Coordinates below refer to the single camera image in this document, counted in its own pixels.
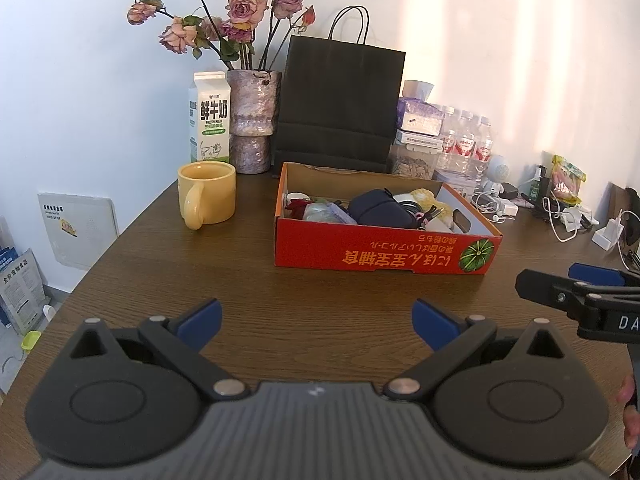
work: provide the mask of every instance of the black paper bag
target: black paper bag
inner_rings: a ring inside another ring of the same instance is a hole
[[[280,89],[276,171],[290,161],[386,173],[403,69],[404,52],[291,38]]]

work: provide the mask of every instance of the blue gripper pad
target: blue gripper pad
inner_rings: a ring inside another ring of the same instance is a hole
[[[453,341],[462,332],[458,322],[423,300],[415,301],[411,321],[414,324],[415,333],[434,352]]]
[[[624,286],[625,279],[616,269],[596,267],[587,264],[573,264],[569,267],[569,278],[599,286]]]
[[[218,300],[213,300],[183,321],[175,335],[189,348],[199,352],[220,331],[220,327],[222,305]]]

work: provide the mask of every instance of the mug rim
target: mug rim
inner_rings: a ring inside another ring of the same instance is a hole
[[[192,176],[186,176],[182,170],[188,168],[189,166],[196,166],[199,164],[205,164],[207,166],[223,166],[228,169],[228,173],[222,176],[215,176],[214,178],[193,178]],[[236,168],[229,164],[228,162],[222,162],[221,160],[198,160],[196,162],[190,162],[189,164],[185,164],[178,168],[178,176],[183,178],[184,180],[191,180],[192,182],[213,182],[215,180],[220,180],[221,178],[227,178],[233,175],[236,172]]]

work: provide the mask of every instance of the green pumpkin image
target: green pumpkin image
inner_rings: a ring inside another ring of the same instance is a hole
[[[493,253],[494,243],[491,240],[476,240],[460,254],[460,269],[465,272],[482,269]]]

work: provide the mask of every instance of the flower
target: flower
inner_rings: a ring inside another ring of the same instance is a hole
[[[155,15],[156,8],[153,5],[136,2],[130,7],[129,12],[127,12],[127,19],[131,25],[141,25]]]
[[[250,28],[235,28],[231,22],[224,22],[220,34],[238,43],[251,43],[254,32]]]
[[[218,18],[217,16],[215,16],[213,18],[213,23],[216,25],[216,28],[217,28],[218,32],[224,38],[226,36],[226,34],[222,30],[222,18]],[[220,38],[216,34],[216,30],[211,25],[211,21],[209,20],[209,18],[204,18],[202,20],[202,22],[200,23],[200,27],[204,31],[204,33],[205,33],[205,35],[206,35],[206,37],[207,37],[207,39],[209,41],[220,41]]]
[[[290,20],[291,17],[302,10],[302,0],[273,0],[273,15],[278,20]]]
[[[247,23],[250,28],[257,27],[264,17],[264,11],[268,9],[267,0],[229,0],[228,16],[231,23]]]
[[[311,6],[302,15],[302,25],[303,27],[308,27],[309,25],[313,25],[315,20],[316,12],[314,11],[314,6]]]
[[[196,46],[196,27],[194,25],[183,25],[182,18],[175,16],[174,22],[160,34],[160,44],[167,50],[184,54],[188,46]]]

